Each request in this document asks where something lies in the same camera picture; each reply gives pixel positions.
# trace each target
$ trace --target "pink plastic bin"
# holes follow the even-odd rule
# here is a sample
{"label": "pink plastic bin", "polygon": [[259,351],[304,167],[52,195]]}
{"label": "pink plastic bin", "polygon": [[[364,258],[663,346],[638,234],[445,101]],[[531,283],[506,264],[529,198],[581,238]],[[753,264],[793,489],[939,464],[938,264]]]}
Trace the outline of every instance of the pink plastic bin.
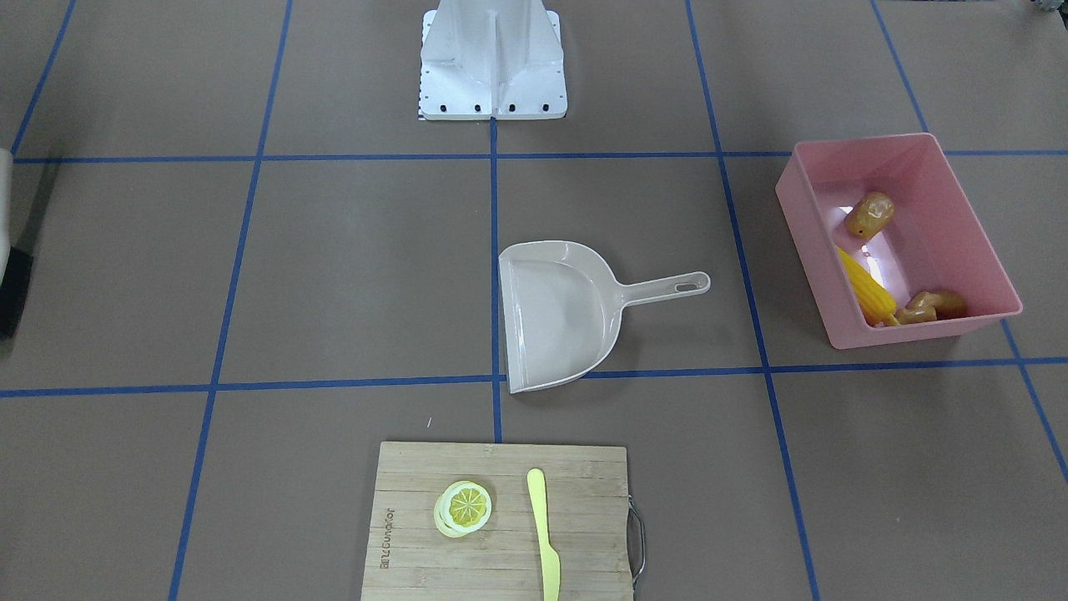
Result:
{"label": "pink plastic bin", "polygon": [[[847,209],[869,191],[894,199],[893,220],[870,241],[849,234]],[[1023,311],[938,140],[907,133],[801,142],[775,185],[808,285],[835,349],[958,336]],[[948,288],[968,317],[871,328],[861,315],[835,246],[905,306],[922,289]]]}

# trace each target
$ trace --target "yellow knife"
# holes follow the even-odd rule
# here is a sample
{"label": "yellow knife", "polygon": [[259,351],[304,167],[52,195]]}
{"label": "yellow knife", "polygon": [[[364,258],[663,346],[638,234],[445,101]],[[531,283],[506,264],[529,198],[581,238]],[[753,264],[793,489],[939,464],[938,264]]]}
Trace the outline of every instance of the yellow knife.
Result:
{"label": "yellow knife", "polygon": [[549,544],[549,508],[545,497],[545,473],[535,468],[527,473],[527,490],[531,493],[534,526],[541,554],[541,590],[545,601],[560,599],[560,555]]}

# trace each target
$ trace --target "yellow corn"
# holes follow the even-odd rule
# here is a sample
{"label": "yellow corn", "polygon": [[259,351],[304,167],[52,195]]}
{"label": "yellow corn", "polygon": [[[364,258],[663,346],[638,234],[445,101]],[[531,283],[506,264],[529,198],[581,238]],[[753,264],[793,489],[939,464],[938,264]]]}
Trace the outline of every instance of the yellow corn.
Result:
{"label": "yellow corn", "polygon": [[842,255],[842,264],[846,267],[846,274],[849,275],[849,283],[853,286],[853,294],[861,305],[861,313],[864,314],[864,321],[868,326],[875,327],[885,322],[886,326],[898,326],[894,313],[897,312],[897,302],[894,297],[886,291],[886,288],[879,285],[870,273],[860,265],[848,252],[838,248]]}

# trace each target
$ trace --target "lime slice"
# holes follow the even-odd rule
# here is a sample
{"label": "lime slice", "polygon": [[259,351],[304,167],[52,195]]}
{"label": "lime slice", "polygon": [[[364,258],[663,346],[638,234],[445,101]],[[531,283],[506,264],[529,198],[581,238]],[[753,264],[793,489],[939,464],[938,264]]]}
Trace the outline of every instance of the lime slice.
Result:
{"label": "lime slice", "polygon": [[489,493],[470,481],[454,483],[434,505],[434,525],[450,538],[459,538],[483,527],[493,510]]}

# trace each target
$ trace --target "wooden cutting board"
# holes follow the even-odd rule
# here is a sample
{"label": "wooden cutting board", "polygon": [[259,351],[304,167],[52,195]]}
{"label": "wooden cutting board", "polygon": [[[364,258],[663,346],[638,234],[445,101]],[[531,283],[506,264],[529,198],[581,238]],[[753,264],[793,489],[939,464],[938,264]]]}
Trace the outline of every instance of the wooden cutting board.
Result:
{"label": "wooden cutting board", "polygon": [[[562,601],[633,601],[623,447],[382,443],[363,601],[543,601],[527,472],[545,472]],[[434,504],[456,480],[489,491],[476,533],[450,539]]]}

